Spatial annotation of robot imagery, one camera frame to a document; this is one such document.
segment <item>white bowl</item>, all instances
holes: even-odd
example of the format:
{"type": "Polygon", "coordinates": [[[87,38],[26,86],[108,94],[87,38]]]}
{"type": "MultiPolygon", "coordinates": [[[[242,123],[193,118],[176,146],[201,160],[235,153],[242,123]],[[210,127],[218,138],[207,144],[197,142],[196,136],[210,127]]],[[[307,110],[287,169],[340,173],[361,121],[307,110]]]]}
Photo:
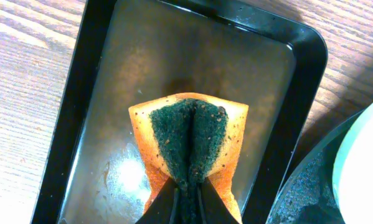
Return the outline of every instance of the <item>white bowl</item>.
{"type": "Polygon", "coordinates": [[[333,194],[346,224],[373,223],[373,104],[340,145],[333,168],[333,194]]]}

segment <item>wooden table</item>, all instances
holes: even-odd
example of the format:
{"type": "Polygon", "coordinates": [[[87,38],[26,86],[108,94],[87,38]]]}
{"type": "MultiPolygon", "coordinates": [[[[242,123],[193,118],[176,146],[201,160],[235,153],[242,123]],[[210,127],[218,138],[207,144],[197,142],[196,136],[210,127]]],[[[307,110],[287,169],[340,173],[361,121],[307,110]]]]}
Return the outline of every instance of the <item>wooden table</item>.
{"type": "MultiPolygon", "coordinates": [[[[373,102],[373,0],[245,1],[316,28],[328,45],[302,155],[373,102]]],[[[31,218],[84,5],[0,0],[0,223],[31,218]]]]}

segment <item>baking tray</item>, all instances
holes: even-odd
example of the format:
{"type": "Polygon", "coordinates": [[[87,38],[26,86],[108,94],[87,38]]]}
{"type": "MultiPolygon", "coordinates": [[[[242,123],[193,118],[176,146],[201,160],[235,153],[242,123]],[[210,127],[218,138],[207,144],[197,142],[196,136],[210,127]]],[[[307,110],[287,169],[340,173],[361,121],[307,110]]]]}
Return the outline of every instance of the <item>baking tray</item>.
{"type": "Polygon", "coordinates": [[[333,195],[333,165],[342,140],[362,111],[327,134],[280,190],[268,224],[345,224],[333,195]]]}
{"type": "Polygon", "coordinates": [[[326,62],[314,29],[242,2],[89,0],[32,222],[135,222],[149,185],[128,107],[194,91],[250,106],[232,192],[265,223],[326,62]]]}

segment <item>wood grain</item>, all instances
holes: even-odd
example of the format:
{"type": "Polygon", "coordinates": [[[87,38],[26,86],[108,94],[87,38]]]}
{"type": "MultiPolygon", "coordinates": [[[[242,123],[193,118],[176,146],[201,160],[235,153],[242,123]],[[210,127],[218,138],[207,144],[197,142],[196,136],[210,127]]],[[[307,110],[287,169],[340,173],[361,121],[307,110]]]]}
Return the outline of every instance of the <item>wood grain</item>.
{"type": "MultiPolygon", "coordinates": [[[[328,45],[299,158],[373,102],[373,1],[245,1],[314,27],[328,45]]],[[[0,223],[31,218],[84,5],[0,0],[0,223]]]]}

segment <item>dark green fabric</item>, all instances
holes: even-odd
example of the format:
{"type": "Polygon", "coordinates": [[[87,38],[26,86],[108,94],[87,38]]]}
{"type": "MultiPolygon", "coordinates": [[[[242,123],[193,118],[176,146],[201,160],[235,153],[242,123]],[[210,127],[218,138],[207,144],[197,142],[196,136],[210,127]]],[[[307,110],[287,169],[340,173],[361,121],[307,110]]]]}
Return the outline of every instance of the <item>dark green fabric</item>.
{"type": "Polygon", "coordinates": [[[150,114],[160,155],[181,189],[183,223],[196,222],[195,193],[211,170],[225,137],[223,107],[186,99],[150,114]]]}

